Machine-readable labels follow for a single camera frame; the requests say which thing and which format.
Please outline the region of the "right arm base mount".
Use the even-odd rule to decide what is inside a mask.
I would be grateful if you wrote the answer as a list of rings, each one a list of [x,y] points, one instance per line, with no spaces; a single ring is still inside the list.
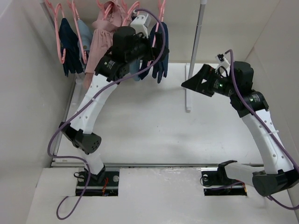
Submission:
[[[247,196],[244,183],[227,177],[222,178],[216,169],[203,169],[200,184],[204,188],[204,196]]]

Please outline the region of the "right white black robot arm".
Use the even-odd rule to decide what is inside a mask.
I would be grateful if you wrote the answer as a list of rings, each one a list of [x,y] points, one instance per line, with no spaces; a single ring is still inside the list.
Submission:
[[[222,162],[213,175],[213,185],[227,185],[233,180],[249,184],[261,196],[292,188],[299,182],[295,165],[282,150],[282,143],[271,121],[269,106],[262,93],[252,89],[254,70],[249,63],[234,62],[234,70],[224,77],[221,71],[204,64],[192,78],[184,81],[185,89],[212,97],[215,93],[230,98],[232,107],[249,129],[263,160],[263,170],[235,160]]]

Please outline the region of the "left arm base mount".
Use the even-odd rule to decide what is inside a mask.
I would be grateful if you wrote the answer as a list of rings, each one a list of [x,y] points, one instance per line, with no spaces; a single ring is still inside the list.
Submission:
[[[91,175],[83,196],[118,196],[119,174],[119,170],[108,170],[99,179]],[[75,195],[80,196],[87,184],[87,170],[75,172],[73,176],[77,179]]]

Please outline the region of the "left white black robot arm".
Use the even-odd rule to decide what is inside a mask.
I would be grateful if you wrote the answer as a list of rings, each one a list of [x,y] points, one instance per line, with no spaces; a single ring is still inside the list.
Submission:
[[[61,123],[63,135],[79,149],[85,164],[85,175],[94,185],[104,181],[105,165],[98,150],[102,138],[93,132],[95,121],[110,94],[126,78],[139,76],[150,68],[145,64],[130,75],[130,65],[140,60],[150,61],[153,66],[165,60],[169,54],[168,32],[163,26],[149,36],[133,27],[123,26],[113,35],[112,46],[100,58],[92,81],[77,111],[70,121]]]

